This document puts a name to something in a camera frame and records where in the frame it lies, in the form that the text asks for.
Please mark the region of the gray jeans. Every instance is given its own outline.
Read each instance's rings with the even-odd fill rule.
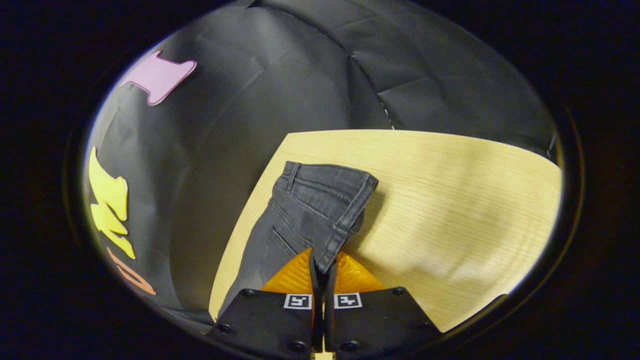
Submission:
[[[344,242],[360,230],[365,205],[377,185],[375,177],[361,170],[288,161],[249,235],[238,275],[219,314],[239,291],[261,289],[310,247],[318,270],[326,273]]]

